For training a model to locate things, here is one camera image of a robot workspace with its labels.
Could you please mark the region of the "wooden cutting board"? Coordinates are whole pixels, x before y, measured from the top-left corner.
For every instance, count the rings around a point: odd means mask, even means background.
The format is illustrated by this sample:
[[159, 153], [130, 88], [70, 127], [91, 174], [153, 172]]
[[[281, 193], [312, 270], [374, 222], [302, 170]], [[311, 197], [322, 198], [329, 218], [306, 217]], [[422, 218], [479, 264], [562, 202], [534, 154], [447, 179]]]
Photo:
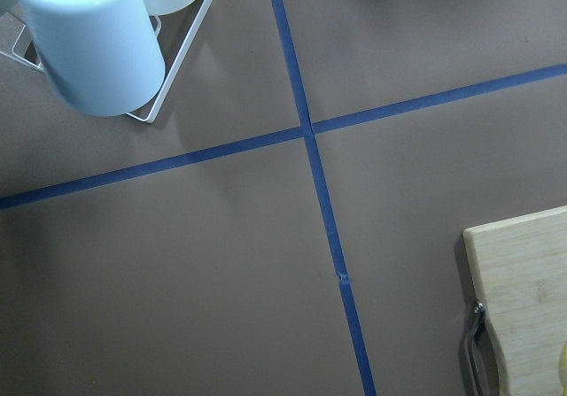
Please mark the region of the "wooden cutting board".
[[566, 209], [463, 232], [502, 395], [566, 393]]

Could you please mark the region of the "light blue cup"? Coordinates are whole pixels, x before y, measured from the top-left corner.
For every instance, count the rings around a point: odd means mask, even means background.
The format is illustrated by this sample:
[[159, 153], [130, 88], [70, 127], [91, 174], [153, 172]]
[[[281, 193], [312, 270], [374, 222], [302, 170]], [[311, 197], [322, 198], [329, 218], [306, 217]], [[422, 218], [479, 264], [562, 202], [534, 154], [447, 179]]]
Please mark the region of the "light blue cup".
[[143, 0], [19, 0], [46, 77], [59, 98], [110, 117], [147, 104], [165, 78]]

